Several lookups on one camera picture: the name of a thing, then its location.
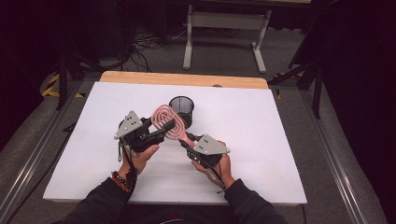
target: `white board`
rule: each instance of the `white board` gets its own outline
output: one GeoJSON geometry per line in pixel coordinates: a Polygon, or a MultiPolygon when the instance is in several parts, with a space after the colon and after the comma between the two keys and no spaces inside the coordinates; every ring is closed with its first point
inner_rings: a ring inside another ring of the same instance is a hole
{"type": "MultiPolygon", "coordinates": [[[[270,90],[96,82],[43,198],[80,201],[120,168],[114,134],[133,110],[148,118],[179,95],[195,104],[190,133],[207,133],[231,150],[233,177],[271,203],[306,203],[270,90]]],[[[224,204],[178,141],[165,139],[137,178],[131,203],[224,204]]]]}

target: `metal bracket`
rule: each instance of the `metal bracket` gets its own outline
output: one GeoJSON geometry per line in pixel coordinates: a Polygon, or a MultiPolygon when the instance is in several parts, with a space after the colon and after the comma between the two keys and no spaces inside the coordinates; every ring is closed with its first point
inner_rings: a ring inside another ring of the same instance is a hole
{"type": "Polygon", "coordinates": [[[120,125],[119,130],[116,132],[116,135],[114,135],[114,139],[120,139],[125,134],[133,132],[134,130],[140,128],[142,125],[143,123],[140,118],[133,110],[131,110],[128,116],[125,116],[125,120],[120,125]]]}
{"type": "Polygon", "coordinates": [[[214,155],[231,152],[229,148],[225,147],[223,144],[207,134],[204,134],[202,136],[201,140],[199,140],[197,145],[195,145],[194,150],[204,155],[214,155]]]}

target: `metal stand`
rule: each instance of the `metal stand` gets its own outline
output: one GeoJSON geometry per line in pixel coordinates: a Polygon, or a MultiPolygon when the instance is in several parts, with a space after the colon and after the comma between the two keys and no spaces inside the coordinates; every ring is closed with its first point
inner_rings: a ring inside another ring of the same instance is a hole
{"type": "Polygon", "coordinates": [[[260,48],[262,40],[267,30],[268,22],[270,20],[271,11],[267,10],[265,15],[239,15],[227,13],[207,13],[207,12],[193,12],[192,5],[189,5],[189,13],[187,17],[187,43],[186,51],[184,52],[183,69],[189,70],[191,68],[192,55],[192,27],[211,27],[211,28],[228,28],[228,29],[245,29],[245,30],[259,30],[259,35],[256,42],[251,44],[254,56],[256,58],[257,66],[261,73],[265,73],[265,65],[262,59],[260,48]]]}

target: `bracelet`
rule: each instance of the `bracelet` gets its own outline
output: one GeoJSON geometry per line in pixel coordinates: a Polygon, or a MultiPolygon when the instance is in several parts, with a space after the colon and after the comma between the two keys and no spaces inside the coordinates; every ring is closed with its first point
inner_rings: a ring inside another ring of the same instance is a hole
{"type": "Polygon", "coordinates": [[[114,183],[117,184],[117,186],[122,188],[123,191],[125,191],[127,193],[132,192],[131,185],[124,178],[122,178],[119,175],[119,172],[117,172],[117,171],[111,172],[111,179],[114,181],[114,183]]]}

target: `white stand leg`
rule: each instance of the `white stand leg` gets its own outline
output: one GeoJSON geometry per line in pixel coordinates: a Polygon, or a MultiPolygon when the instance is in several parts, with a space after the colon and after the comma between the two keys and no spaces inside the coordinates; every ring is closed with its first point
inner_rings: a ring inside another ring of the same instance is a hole
{"type": "Polygon", "coordinates": [[[189,5],[189,15],[187,17],[187,44],[186,51],[184,52],[183,69],[189,70],[191,68],[191,55],[192,55],[192,5],[189,5]]]}
{"type": "Polygon", "coordinates": [[[264,61],[262,60],[262,53],[260,52],[260,47],[262,46],[262,40],[264,39],[265,31],[267,30],[270,17],[271,17],[271,11],[268,10],[265,12],[265,17],[262,18],[262,25],[260,27],[259,37],[257,38],[257,42],[251,43],[260,73],[267,72],[267,70],[265,69],[264,61]]]}

